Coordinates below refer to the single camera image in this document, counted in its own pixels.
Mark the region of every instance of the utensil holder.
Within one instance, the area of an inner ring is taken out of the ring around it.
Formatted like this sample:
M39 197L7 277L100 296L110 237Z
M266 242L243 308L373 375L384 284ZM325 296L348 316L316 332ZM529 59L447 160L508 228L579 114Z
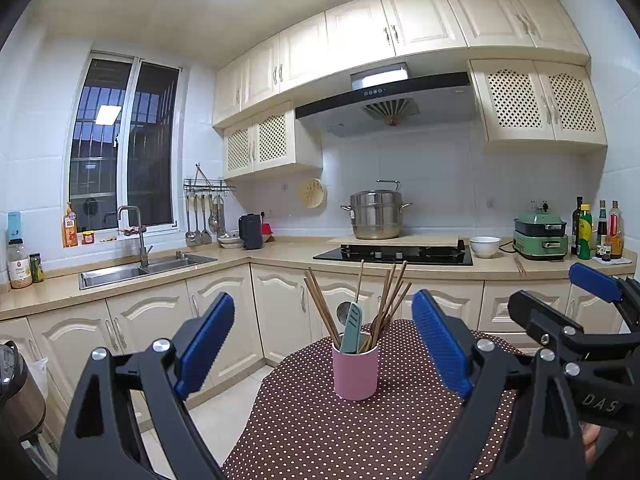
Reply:
M360 332L361 344L368 338L368 332ZM364 400L372 396L378 388L378 346L364 354L343 354L335 345L331 350L335 393L345 400Z

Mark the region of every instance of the window frame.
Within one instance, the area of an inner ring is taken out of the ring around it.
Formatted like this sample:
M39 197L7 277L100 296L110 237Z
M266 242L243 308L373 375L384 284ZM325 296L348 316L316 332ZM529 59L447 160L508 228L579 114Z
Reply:
M66 211L66 204L69 202L69 177L70 177L70 165L71 165L71 145L74 136L74 126L76 124L76 115L78 113L78 106L82 96L82 89L84 88L84 82L86 76L91 67L91 62L94 59L104 59L110 61L119 61L131 63L131 70L129 72L129 79L127 81L127 89L125 92L125 100L122 106L122 120L120 122L120 131L118 133L118 159L116 162L116 205L128 204L127 194L127 161L129 156L129 133L131 128L131 115L133 112L133 101L136 94L136 85L138 84L138 77L140 75L140 67L143 62L156 64L171 68L178 71L178 81L175 91L175 103L174 103L174 120L172 123L172 139L171 139L171 210L174 221L167 224L159 224L154 226L147 226L146 232L148 234L164 234L171 232L178 232L180 227L178 226L178 219L180 218L180 193L182 189L182 182L180 179L182 160L180 158L180 152L182 148L182 128L184 125L184 108L186 105L186 76L181 66L173 63L167 63L165 59L154 60L153 57L142 56L127 56L126 54L112 54L111 52L102 52L100 50L91 50L87 56L84 64L84 68L80 75L78 82L78 88L76 89L76 95L74 104L71 110L71 117L69 120L65 156L63 158L64 163L64 179L62 189L62 206ZM129 225L129 215L122 215L118 220L117 228L108 228L97 230L100 235L112 237L115 236L117 240L126 239L122 234L122 229L131 227Z

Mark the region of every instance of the sink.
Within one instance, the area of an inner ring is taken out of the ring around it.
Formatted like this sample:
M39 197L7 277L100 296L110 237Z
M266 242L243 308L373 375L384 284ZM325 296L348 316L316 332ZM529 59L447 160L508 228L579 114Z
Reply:
M139 263L135 263L81 272L78 277L78 281L80 290L84 290L86 288L91 288L92 286L124 282L125 280L139 278L140 276L159 274L160 272L167 272L168 270L183 269L185 267L215 261L215 258L209 258L208 256L184 254L177 251L175 256L165 256L164 258L149 260L149 264L146 267L142 267Z

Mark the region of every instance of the black glass cooktop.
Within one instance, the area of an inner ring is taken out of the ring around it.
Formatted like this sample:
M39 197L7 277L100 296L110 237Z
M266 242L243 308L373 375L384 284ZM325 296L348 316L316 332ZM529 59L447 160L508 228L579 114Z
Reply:
M457 247L417 247L343 244L338 249L314 256L314 260L333 260L368 264L464 265L472 266L471 250L462 240Z

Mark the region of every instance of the range hood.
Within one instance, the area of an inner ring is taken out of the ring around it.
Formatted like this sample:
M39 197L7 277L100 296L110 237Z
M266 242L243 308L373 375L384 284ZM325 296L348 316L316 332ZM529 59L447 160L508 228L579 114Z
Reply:
M466 72L407 78L405 71L405 78L383 82L386 74L401 73L398 65L386 69L377 69L379 77L352 76L352 91L299 106L296 119L310 128L349 137L463 122L477 113ZM376 79L380 82L371 86Z

